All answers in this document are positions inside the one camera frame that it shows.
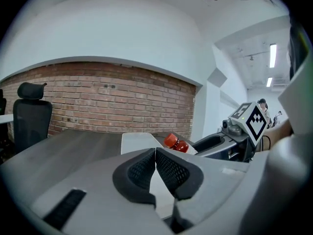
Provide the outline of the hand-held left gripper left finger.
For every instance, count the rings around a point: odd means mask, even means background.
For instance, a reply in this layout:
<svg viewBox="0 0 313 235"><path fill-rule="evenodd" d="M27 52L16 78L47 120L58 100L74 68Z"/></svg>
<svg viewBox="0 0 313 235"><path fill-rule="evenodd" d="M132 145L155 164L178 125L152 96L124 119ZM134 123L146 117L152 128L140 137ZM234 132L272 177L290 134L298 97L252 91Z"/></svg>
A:
<svg viewBox="0 0 313 235"><path fill-rule="evenodd" d="M80 165L1 166L14 203L40 235L174 235L149 192L155 149Z"/></svg>

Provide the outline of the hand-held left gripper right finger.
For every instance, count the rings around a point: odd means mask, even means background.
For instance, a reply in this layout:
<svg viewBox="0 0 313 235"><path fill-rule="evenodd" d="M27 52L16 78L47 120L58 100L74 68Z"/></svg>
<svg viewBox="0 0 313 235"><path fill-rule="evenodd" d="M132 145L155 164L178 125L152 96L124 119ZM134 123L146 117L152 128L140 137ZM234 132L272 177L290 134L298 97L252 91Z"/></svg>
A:
<svg viewBox="0 0 313 235"><path fill-rule="evenodd" d="M172 226L160 221L156 235L244 235L267 158L242 163L157 148L157 171L175 200Z"/></svg>

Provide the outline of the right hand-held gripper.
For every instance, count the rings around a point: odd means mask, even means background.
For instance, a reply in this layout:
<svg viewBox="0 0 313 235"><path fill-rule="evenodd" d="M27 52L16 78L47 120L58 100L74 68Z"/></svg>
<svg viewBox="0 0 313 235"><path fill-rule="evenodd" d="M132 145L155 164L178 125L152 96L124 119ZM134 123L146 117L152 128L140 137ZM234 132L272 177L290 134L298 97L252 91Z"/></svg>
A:
<svg viewBox="0 0 313 235"><path fill-rule="evenodd" d="M249 162L267 127L263 112L255 102L241 104L228 119L222 121L222 133L233 141L224 141L219 134L209 135L192 145L197 156L229 160L228 152L236 145L236 157L241 162Z"/></svg>

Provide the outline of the red bottle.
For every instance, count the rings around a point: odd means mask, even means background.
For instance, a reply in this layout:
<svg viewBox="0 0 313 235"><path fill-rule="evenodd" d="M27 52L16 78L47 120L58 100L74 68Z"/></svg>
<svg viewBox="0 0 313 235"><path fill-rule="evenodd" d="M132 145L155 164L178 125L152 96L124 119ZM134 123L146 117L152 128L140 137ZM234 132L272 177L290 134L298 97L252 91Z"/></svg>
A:
<svg viewBox="0 0 313 235"><path fill-rule="evenodd" d="M164 145L167 148L173 149L178 152L187 153L189 149L189 144L184 141L180 140L176 135L173 133L170 133L165 139L164 139Z"/></svg>

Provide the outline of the white box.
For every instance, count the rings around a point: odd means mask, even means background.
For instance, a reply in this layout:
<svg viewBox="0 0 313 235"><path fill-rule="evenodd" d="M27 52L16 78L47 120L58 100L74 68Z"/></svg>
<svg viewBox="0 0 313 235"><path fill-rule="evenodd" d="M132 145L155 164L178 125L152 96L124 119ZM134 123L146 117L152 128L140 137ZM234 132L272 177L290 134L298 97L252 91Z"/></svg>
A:
<svg viewBox="0 0 313 235"><path fill-rule="evenodd" d="M122 134L121 154L146 148L164 147L167 133L124 133ZM150 193L156 197L156 212L165 219L172 215L174 197L170 194L159 173L155 171L150 183Z"/></svg>

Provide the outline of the person's right forearm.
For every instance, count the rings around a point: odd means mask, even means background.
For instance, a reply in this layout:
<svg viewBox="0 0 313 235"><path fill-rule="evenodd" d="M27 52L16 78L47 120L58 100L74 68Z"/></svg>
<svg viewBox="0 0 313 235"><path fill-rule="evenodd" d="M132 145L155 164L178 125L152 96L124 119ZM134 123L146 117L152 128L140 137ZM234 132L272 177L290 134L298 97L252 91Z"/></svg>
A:
<svg viewBox="0 0 313 235"><path fill-rule="evenodd" d="M274 126L273 128L270 128L264 132L264 136L269 137L272 145L283 138L291 136L292 134L293 129L289 119L284 120L279 125Z"/></svg>

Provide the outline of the dark grey table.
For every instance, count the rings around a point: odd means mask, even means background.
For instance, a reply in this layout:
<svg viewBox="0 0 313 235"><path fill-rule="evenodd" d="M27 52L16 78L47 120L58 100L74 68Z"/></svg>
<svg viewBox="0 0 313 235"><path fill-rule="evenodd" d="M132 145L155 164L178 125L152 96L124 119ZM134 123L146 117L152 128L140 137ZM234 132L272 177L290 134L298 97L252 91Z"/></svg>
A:
<svg viewBox="0 0 313 235"><path fill-rule="evenodd" d="M142 137L144 133L102 133L67 129L49 137L13 157L14 162L43 163L56 157L97 161L121 155L122 138Z"/></svg>

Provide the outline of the black mesh office chair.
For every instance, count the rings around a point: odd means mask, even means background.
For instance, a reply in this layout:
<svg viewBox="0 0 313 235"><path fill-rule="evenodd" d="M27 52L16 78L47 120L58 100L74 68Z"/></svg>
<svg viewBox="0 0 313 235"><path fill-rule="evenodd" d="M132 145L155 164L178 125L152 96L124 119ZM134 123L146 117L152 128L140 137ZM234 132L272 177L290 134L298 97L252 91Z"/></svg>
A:
<svg viewBox="0 0 313 235"><path fill-rule="evenodd" d="M17 90L19 99L13 105L15 153L47 139L52 104L44 101L47 84L23 82Z"/></svg>

